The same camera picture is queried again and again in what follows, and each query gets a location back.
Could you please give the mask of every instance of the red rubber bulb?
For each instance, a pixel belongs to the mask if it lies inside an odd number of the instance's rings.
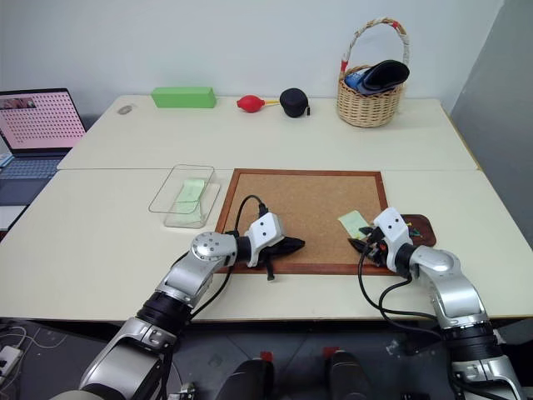
[[[257,111],[261,110],[264,105],[265,101],[258,96],[254,96],[253,94],[248,94],[245,97],[237,100],[237,107],[242,108],[247,113],[256,113]]]

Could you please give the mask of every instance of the green sponge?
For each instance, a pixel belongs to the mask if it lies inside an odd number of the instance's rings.
[[[156,87],[152,98],[159,108],[213,108],[217,100],[212,87]]]

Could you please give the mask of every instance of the wicker basket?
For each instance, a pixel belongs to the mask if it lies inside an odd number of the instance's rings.
[[[368,28],[374,27],[380,23],[390,25],[396,30],[396,33],[403,42],[403,63],[405,65],[409,63],[409,38],[407,37],[406,30],[394,19],[388,17],[374,19],[367,22],[364,27],[355,33],[348,51],[342,56],[341,73],[339,75],[339,93],[336,100],[336,106],[339,110],[339,116],[341,119],[356,127],[371,128],[388,123],[398,107],[401,93],[403,92],[403,85],[398,85],[387,92],[364,96],[358,91],[348,87],[344,82],[344,78],[349,73],[370,67],[370,65],[361,65],[346,70],[348,60],[350,59],[351,48],[353,48],[356,40]]]

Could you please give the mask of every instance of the laptop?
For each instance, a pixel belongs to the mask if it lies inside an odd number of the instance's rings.
[[[67,89],[0,92],[0,136],[12,153],[0,172],[0,206],[30,204],[84,134]]]

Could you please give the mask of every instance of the yellow sticky note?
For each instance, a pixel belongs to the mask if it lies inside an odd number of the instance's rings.
[[[367,227],[368,223],[357,210],[339,217],[338,220],[341,221],[342,226],[348,231],[348,234],[352,238],[363,239],[365,237],[365,235],[359,231],[359,228]]]

